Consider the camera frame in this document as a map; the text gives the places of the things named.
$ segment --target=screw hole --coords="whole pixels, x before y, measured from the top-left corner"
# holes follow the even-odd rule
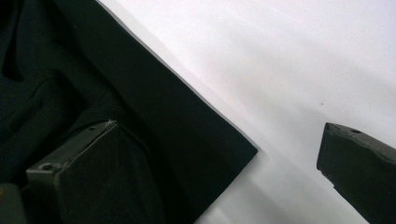
[[[40,169],[45,170],[45,171],[52,171],[52,170],[55,170],[55,166],[50,163],[47,163],[47,164],[41,165]]]
[[[350,131],[352,131],[353,133],[361,133],[360,131],[355,130],[355,129],[351,129]]]

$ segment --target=wrinkled black fabric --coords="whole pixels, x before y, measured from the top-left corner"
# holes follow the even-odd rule
[[[126,148],[144,152],[166,221],[185,223],[256,154],[97,2],[3,0],[0,12],[0,182],[22,186],[26,168],[67,136],[114,119]]]

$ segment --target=white surface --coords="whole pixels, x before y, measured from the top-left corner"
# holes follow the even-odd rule
[[[366,223],[316,160],[326,121],[396,147],[396,2],[101,1],[261,149],[198,223]]]

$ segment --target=black cloth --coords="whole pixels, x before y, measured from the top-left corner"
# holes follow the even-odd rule
[[[67,136],[114,119],[145,152],[165,221],[189,223],[257,153],[97,2],[0,4],[0,182],[26,184]]]

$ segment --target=white background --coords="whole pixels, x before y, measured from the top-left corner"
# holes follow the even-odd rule
[[[366,223],[316,161],[327,121],[396,147],[395,1],[101,2],[260,149],[198,223]]]

